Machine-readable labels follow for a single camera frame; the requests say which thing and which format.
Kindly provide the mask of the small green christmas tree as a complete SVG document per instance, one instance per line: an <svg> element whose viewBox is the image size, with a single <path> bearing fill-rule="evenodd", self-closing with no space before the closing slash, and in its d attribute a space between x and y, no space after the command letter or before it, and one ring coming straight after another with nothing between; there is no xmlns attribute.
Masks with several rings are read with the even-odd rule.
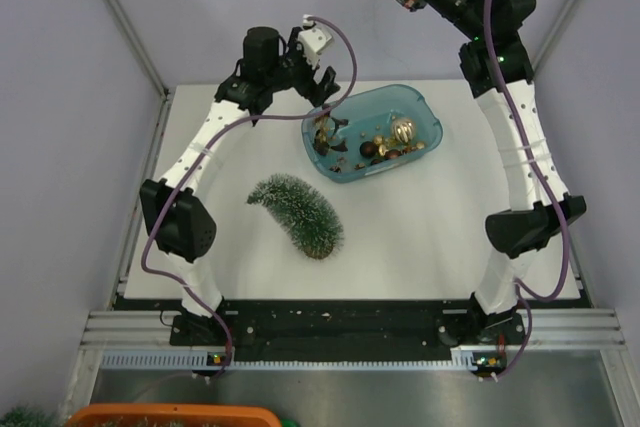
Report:
<svg viewBox="0 0 640 427"><path fill-rule="evenodd" d="M273 174L256 184L246 203L264 208L307 258L321 261L343 246L344 227L336 210L299 177Z"/></svg>

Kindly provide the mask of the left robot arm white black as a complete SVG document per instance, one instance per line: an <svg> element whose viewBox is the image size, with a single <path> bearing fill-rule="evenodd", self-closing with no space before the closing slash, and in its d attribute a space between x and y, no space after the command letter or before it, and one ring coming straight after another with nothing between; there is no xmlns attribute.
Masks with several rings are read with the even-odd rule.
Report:
<svg viewBox="0 0 640 427"><path fill-rule="evenodd" d="M266 111L275 94L294 90L312 105L310 119L334 109L329 99L340 90L336 72L316 73L323 52L343 35L335 24L311 15L289 37L272 27L250 28L241 58L218 86L193 139L168 170L140 187L148 234L141 268L180 285L183 307L196 315L192 331L205 343L220 341L227 321L217 312L223 295L215 276L202 264L217 234L203 198L242 138L269 119Z"/></svg>

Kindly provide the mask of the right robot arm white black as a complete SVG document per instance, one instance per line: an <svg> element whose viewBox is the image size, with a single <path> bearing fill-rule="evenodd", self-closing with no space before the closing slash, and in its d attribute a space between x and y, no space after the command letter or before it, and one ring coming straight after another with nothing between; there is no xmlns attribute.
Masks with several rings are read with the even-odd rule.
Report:
<svg viewBox="0 0 640 427"><path fill-rule="evenodd" d="M569 227L586 211L561 179L538 117L534 72L519 30L536 0L395 0L410 12L431 7L468 38L459 50L460 68L494 136L506 175L509 207L489 215L485 232L492 246L485 273L461 320L441 320L440 341L458 346L492 341L512 320L524 279L552 238L562 239L554 300L569 271Z"/></svg>

